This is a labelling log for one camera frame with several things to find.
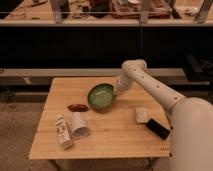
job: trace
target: white object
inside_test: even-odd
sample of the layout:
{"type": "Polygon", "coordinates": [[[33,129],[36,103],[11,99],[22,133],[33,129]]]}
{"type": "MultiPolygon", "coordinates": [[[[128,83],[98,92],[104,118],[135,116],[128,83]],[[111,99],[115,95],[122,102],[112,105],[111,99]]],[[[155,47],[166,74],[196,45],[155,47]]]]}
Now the white object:
{"type": "Polygon", "coordinates": [[[134,4],[134,5],[140,3],[140,1],[138,1],[138,0],[128,0],[128,2],[129,2],[130,4],[134,4]]]}
{"type": "Polygon", "coordinates": [[[185,14],[189,16],[195,16],[198,12],[199,9],[197,7],[191,7],[185,10],[185,14]]]}
{"type": "Polygon", "coordinates": [[[149,121],[149,116],[147,114],[147,111],[144,107],[136,107],[135,109],[135,115],[136,115],[136,122],[138,124],[144,124],[149,121]]]}
{"type": "Polygon", "coordinates": [[[128,90],[136,81],[162,105],[171,123],[170,171],[212,171],[212,104],[200,98],[186,98],[150,77],[145,69],[143,60],[124,62],[116,90],[128,90]]]}
{"type": "Polygon", "coordinates": [[[56,120],[56,130],[58,134],[59,144],[63,149],[68,149],[72,146],[72,139],[70,138],[70,131],[66,121],[62,115],[58,115],[56,120]]]}
{"type": "Polygon", "coordinates": [[[86,125],[80,112],[72,114],[72,137],[73,139],[81,139],[89,135],[89,128],[86,125]]]}

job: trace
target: table top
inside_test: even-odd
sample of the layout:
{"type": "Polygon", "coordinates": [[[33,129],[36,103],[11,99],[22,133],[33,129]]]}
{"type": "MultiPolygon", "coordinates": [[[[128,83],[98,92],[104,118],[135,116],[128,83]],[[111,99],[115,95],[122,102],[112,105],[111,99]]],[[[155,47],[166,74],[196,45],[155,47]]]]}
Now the table top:
{"type": "Polygon", "coordinates": [[[55,78],[29,153],[30,159],[94,159],[169,156],[169,137],[162,140],[145,125],[137,124],[135,108],[143,106],[151,118],[169,128],[161,106],[139,85],[133,84],[116,97],[105,112],[82,112],[90,135],[73,140],[72,148],[63,150],[58,142],[55,121],[62,114],[71,124],[70,104],[87,104],[87,94],[99,83],[114,85],[116,77],[55,78]]]}
{"type": "MultiPolygon", "coordinates": [[[[201,0],[176,0],[175,2],[175,8],[177,9],[178,13],[182,17],[183,20],[194,20],[194,17],[190,17],[184,14],[184,10],[181,10],[182,8],[188,8],[188,7],[200,7],[203,1],[201,0]]],[[[52,10],[50,2],[48,1],[46,4],[36,6],[36,7],[27,7],[30,4],[32,4],[32,0],[24,0],[10,15],[8,15],[5,20],[31,20],[31,19],[40,19],[40,20],[53,20],[52,16],[52,10]]],[[[79,3],[81,5],[88,5],[88,1],[83,1],[83,3],[79,3]]],[[[77,3],[74,3],[70,5],[70,14],[73,14],[77,10],[77,3]]],[[[213,7],[211,8],[211,11],[209,12],[208,19],[213,19],[213,7]]],[[[112,20],[113,17],[111,15],[107,15],[101,20],[112,20]]],[[[73,20],[72,15],[69,15],[67,20],[73,20]]]]}

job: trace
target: paper cup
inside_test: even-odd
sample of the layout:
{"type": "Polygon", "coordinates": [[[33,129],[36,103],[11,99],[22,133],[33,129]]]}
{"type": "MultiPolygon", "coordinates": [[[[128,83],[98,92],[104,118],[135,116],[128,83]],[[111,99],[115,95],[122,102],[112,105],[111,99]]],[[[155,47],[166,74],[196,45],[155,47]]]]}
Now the paper cup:
{"type": "Polygon", "coordinates": [[[73,112],[72,115],[72,138],[81,139],[89,135],[89,128],[86,125],[80,112],[73,112]]]}

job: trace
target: table leg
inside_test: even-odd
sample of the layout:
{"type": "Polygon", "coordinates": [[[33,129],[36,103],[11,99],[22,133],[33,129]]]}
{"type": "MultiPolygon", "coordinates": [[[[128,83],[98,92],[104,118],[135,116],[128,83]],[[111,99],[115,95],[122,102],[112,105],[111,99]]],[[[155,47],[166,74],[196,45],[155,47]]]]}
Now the table leg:
{"type": "Polygon", "coordinates": [[[57,171],[62,171],[63,169],[60,167],[60,165],[56,162],[56,160],[48,160],[51,165],[53,165],[57,171]]]}
{"type": "Polygon", "coordinates": [[[160,158],[159,157],[154,157],[154,158],[148,157],[147,159],[148,159],[149,164],[146,167],[146,169],[153,171],[154,165],[157,163],[157,161],[159,161],[160,158]]]}

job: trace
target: white block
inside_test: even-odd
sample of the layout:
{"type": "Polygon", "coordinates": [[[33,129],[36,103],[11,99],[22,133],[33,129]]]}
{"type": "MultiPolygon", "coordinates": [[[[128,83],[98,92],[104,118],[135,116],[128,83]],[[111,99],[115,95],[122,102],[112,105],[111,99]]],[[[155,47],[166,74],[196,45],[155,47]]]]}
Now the white block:
{"type": "Polygon", "coordinates": [[[149,116],[144,107],[136,107],[135,113],[136,113],[136,122],[138,124],[147,123],[149,121],[149,116]]]}

